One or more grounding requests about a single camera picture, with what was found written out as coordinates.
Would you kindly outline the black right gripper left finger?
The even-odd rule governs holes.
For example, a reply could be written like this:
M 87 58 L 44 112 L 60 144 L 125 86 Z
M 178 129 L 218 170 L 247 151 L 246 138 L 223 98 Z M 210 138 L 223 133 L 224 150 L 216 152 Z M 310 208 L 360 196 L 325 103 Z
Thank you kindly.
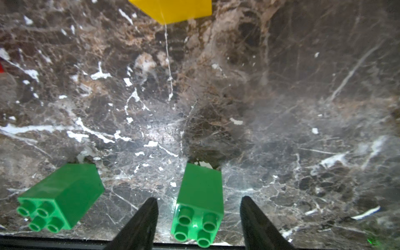
M 105 249 L 151 250 L 156 232 L 158 213 L 157 199 L 147 199 L 117 236 L 105 246 Z

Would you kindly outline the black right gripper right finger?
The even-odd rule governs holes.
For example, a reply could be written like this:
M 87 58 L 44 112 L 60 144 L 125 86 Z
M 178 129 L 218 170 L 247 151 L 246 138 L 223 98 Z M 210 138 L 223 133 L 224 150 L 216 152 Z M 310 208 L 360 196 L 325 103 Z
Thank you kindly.
M 240 217 L 247 250 L 294 249 L 249 196 L 242 198 Z

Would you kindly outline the green square lego brick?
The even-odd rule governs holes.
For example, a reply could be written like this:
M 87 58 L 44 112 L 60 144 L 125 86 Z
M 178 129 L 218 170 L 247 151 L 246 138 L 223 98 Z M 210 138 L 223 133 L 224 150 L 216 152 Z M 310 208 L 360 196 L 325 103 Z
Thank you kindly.
M 224 217 L 222 181 L 218 170 L 186 165 L 171 226 L 177 241 L 194 240 L 202 248 L 213 244 Z
M 95 164 L 66 164 L 20 195 L 17 212 L 34 232 L 71 230 L 104 191 Z

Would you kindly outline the yellow square lego brick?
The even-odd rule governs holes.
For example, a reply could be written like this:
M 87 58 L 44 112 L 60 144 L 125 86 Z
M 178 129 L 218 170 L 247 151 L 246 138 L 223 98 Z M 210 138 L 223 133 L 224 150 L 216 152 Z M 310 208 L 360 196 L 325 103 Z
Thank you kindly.
M 212 15 L 212 0 L 130 0 L 161 25 Z

